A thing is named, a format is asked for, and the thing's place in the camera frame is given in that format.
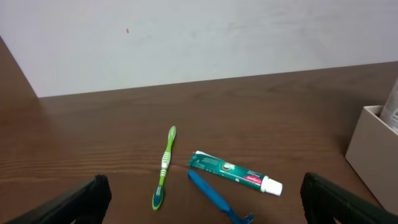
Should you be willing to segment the green white toothbrush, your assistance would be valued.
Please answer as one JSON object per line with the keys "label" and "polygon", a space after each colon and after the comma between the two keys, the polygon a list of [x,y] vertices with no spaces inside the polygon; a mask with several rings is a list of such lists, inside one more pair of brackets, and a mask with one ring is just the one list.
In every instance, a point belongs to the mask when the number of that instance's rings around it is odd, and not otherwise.
{"label": "green white toothbrush", "polygon": [[172,157],[172,146],[174,144],[176,133],[177,133],[177,128],[175,126],[172,126],[168,133],[167,146],[161,160],[159,184],[152,197],[153,210],[159,209],[164,198],[164,180],[167,175],[167,169],[169,168],[170,165]]}

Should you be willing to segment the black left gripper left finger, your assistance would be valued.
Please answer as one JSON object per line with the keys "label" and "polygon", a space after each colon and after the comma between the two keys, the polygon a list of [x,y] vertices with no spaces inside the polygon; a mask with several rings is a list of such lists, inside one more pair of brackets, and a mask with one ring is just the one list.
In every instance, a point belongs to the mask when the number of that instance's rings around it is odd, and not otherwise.
{"label": "black left gripper left finger", "polygon": [[112,199],[108,178],[96,175],[83,185],[53,198],[7,224],[87,223],[102,224]]}

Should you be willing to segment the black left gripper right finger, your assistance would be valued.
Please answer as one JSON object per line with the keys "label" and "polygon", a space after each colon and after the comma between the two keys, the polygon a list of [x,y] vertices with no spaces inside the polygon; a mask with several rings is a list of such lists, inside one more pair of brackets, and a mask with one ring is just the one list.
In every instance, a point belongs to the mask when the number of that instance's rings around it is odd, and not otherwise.
{"label": "black left gripper right finger", "polygon": [[308,223],[397,223],[397,215],[383,210],[324,177],[307,172],[300,196]]}

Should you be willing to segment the green Colgate toothpaste tube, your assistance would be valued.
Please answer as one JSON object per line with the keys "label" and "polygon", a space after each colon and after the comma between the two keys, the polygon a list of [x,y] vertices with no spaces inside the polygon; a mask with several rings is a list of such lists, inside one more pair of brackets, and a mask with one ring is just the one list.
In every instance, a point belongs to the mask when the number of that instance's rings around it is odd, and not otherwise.
{"label": "green Colgate toothpaste tube", "polygon": [[196,151],[188,165],[243,184],[263,193],[280,196],[283,185],[270,177],[226,162],[205,152]]}

